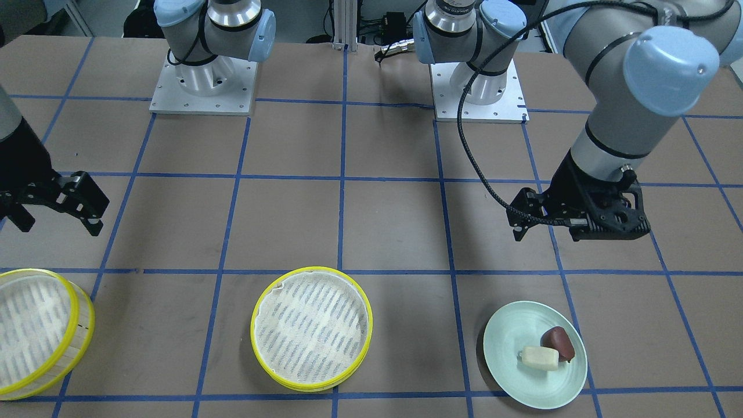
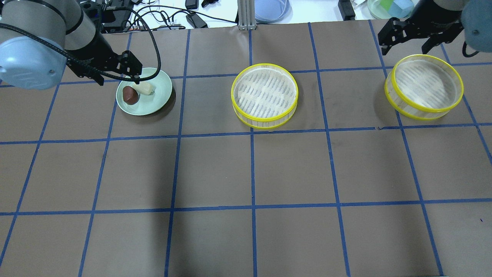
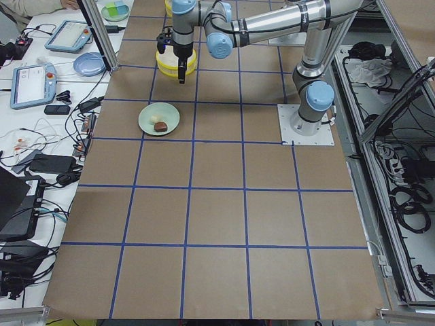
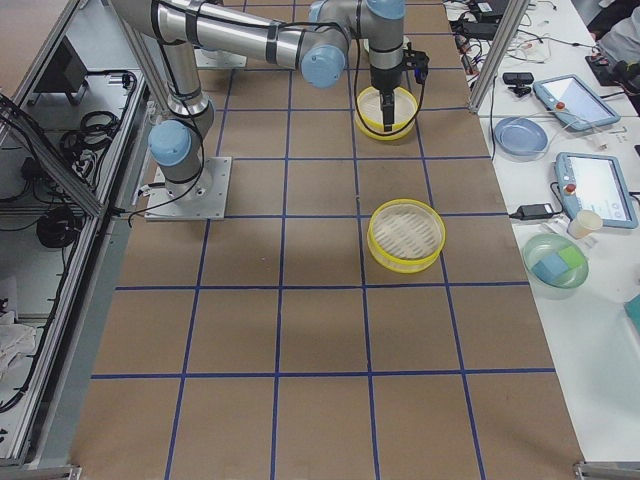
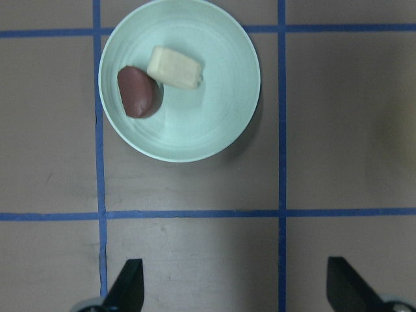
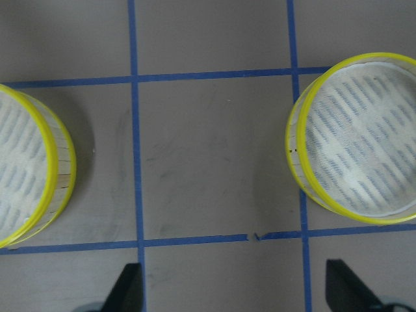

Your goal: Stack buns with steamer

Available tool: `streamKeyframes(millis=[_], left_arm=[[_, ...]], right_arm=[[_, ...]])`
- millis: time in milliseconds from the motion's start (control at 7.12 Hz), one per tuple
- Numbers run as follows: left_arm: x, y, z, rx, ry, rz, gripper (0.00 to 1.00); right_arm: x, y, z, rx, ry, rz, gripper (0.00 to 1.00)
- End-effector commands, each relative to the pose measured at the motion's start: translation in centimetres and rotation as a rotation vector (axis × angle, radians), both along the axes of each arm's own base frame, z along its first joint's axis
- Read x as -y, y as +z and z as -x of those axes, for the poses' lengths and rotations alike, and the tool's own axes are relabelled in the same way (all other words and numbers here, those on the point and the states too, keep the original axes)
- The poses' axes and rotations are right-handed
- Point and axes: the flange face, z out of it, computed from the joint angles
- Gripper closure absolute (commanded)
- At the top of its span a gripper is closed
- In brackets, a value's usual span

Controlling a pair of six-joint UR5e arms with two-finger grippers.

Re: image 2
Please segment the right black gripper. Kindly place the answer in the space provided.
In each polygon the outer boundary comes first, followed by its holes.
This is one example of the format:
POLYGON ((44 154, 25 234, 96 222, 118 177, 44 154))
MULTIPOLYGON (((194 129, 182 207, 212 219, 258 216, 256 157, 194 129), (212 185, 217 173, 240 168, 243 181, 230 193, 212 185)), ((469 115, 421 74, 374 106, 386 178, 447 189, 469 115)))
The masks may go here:
POLYGON ((462 32, 464 0, 420 0, 406 20, 390 18, 378 33, 381 54, 386 56, 397 44, 427 39, 422 54, 442 43, 451 43, 462 32))

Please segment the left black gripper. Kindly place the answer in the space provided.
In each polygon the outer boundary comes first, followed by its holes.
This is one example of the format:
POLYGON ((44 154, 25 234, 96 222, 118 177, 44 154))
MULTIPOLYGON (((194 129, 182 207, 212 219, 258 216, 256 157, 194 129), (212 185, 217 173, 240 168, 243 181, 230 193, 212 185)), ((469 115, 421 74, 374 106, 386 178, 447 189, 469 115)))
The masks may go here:
POLYGON ((141 82, 142 63, 129 50, 115 53, 101 33, 96 33, 88 45, 67 52, 97 70, 125 74, 133 77, 135 84, 141 82))

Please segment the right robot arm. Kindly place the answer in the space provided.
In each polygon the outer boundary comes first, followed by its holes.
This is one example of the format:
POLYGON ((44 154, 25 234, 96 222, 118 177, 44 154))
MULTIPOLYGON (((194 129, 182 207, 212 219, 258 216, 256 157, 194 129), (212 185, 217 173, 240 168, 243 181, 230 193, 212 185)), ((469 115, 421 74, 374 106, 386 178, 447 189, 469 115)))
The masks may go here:
POLYGON ((377 38, 382 55, 411 39, 425 39, 422 54, 464 33, 462 55, 466 58, 492 51, 492 2, 490 0, 420 0, 402 21, 391 17, 377 38))

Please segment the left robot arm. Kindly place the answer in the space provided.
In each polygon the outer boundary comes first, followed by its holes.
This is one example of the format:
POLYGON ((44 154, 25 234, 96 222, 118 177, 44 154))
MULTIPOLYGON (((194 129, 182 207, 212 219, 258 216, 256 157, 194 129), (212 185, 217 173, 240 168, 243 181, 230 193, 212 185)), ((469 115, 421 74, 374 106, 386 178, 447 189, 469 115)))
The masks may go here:
POLYGON ((113 51, 77 0, 5 0, 1 12, 1 81, 23 89, 59 84, 66 70, 103 85, 104 73, 130 78, 142 63, 113 51))

